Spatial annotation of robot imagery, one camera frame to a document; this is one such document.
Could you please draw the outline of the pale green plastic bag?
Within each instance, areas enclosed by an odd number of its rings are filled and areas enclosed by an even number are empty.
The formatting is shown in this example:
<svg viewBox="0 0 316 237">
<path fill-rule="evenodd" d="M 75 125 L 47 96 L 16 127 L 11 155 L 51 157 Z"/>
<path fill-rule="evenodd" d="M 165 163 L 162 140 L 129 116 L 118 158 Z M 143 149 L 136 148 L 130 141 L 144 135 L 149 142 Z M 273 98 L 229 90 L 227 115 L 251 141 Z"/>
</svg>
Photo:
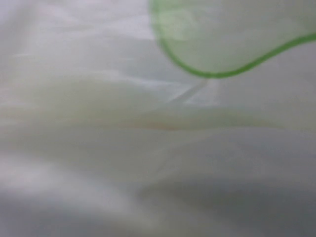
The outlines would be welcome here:
<svg viewBox="0 0 316 237">
<path fill-rule="evenodd" d="M 313 237 L 313 0 L 3 0 L 3 237 Z"/>
</svg>

